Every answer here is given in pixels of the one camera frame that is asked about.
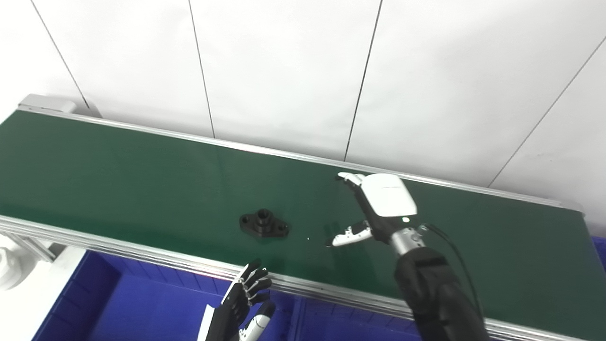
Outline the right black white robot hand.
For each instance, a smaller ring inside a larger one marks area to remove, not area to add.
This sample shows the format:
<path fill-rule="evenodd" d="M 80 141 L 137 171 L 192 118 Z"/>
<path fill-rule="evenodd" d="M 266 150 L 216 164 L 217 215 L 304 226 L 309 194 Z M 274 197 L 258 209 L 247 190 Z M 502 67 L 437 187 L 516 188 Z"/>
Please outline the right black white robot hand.
<path fill-rule="evenodd" d="M 336 179 L 352 190 L 365 220 L 329 238 L 325 246 L 339 247 L 374 238 L 391 246 L 397 255 L 425 247 L 414 222 L 417 205 L 398 176 L 339 172 Z"/>

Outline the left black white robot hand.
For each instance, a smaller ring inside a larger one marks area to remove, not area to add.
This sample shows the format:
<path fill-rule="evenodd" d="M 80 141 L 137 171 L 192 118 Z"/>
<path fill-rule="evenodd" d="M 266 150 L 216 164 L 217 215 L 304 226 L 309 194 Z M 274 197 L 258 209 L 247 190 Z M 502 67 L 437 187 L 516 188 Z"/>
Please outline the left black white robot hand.
<path fill-rule="evenodd" d="M 255 259 L 234 276 L 221 303 L 206 305 L 199 341 L 257 341 L 276 311 L 268 270 Z"/>

